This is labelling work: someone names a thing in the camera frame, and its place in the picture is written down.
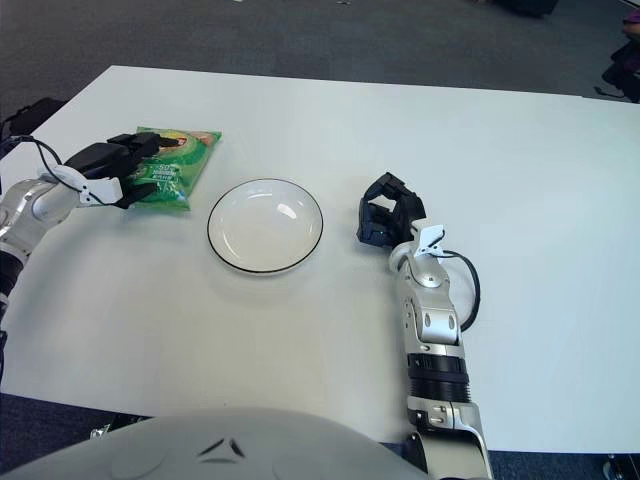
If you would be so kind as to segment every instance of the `white bracket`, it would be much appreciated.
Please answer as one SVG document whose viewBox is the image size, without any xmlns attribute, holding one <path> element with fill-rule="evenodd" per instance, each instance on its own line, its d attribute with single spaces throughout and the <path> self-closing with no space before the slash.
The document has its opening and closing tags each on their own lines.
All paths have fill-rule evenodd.
<svg viewBox="0 0 640 480">
<path fill-rule="evenodd" d="M 444 237 L 444 225 L 429 225 L 426 218 L 421 218 L 411 222 L 411 233 L 413 240 L 401 243 L 389 256 L 389 268 L 392 272 L 397 272 L 402 259 L 410 255 L 414 258 L 422 255 L 443 255 L 440 240 Z M 438 258 L 438 262 L 442 263 L 442 258 Z"/>
<path fill-rule="evenodd" d="M 120 186 L 120 180 L 117 178 L 89 180 L 77 170 L 67 167 L 66 165 L 52 165 L 50 168 L 58 179 L 71 185 L 78 191 L 80 206 L 82 207 L 102 204 L 109 205 L 122 198 L 122 187 Z M 57 181 L 44 167 L 38 169 L 38 174 L 41 178 L 50 182 Z M 102 204 L 91 195 L 99 198 Z"/>
</svg>

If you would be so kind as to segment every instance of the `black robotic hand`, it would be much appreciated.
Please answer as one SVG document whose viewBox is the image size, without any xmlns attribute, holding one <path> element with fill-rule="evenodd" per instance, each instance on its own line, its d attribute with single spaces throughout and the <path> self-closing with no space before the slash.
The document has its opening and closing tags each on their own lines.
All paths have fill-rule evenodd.
<svg viewBox="0 0 640 480">
<path fill-rule="evenodd" d="M 175 147 L 178 141 L 164 138 L 157 133 L 145 132 L 122 134 L 110 138 L 106 143 L 94 143 L 65 162 L 90 180 L 98 178 L 118 178 L 122 187 L 122 198 L 114 205 L 129 208 L 132 203 L 156 191 L 156 185 L 131 185 L 125 179 L 136 171 L 145 157 L 158 152 L 160 147 Z"/>
<path fill-rule="evenodd" d="M 379 196 L 396 202 L 393 211 L 375 203 Z M 358 240 L 376 247 L 395 247 L 413 239 L 411 222 L 425 218 L 422 200 L 399 178 L 387 172 L 371 185 L 360 200 Z"/>
</svg>

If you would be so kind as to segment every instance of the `snack bag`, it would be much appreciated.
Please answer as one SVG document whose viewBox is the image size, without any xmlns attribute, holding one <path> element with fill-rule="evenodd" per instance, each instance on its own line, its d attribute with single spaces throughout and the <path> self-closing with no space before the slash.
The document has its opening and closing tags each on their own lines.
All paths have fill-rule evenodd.
<svg viewBox="0 0 640 480">
<path fill-rule="evenodd" d="M 222 133 L 138 127 L 138 133 L 141 132 L 154 132 L 163 137 L 174 138 L 179 144 L 176 147 L 161 147 L 153 157 L 145 158 L 136 172 L 128 177 L 133 185 L 157 185 L 154 193 L 137 204 L 169 210 L 189 210 L 187 199 Z"/>
</svg>

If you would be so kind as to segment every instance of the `logo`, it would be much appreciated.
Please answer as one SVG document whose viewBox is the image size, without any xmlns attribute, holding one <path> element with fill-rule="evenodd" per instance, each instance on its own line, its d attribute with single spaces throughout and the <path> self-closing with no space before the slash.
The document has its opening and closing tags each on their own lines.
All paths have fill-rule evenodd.
<svg viewBox="0 0 640 480">
<path fill-rule="evenodd" d="M 244 452 L 233 438 L 221 438 L 198 454 L 200 463 L 238 463 L 243 458 Z"/>
</svg>

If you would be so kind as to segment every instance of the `gray carpet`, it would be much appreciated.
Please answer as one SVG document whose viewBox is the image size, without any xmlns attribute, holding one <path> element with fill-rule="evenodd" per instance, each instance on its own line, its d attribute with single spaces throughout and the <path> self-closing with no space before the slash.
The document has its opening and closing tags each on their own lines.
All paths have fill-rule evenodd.
<svg viewBox="0 0 640 480">
<path fill-rule="evenodd" d="M 616 0 L 560 0 L 546 18 L 467 0 L 0 0 L 0 116 L 70 98 L 111 64 L 591 97 L 611 91 L 600 74 L 628 11 Z M 110 418 L 6 395 L 1 413 L 0 472 Z M 602 461 L 492 455 L 505 480 L 601 479 Z"/>
</svg>

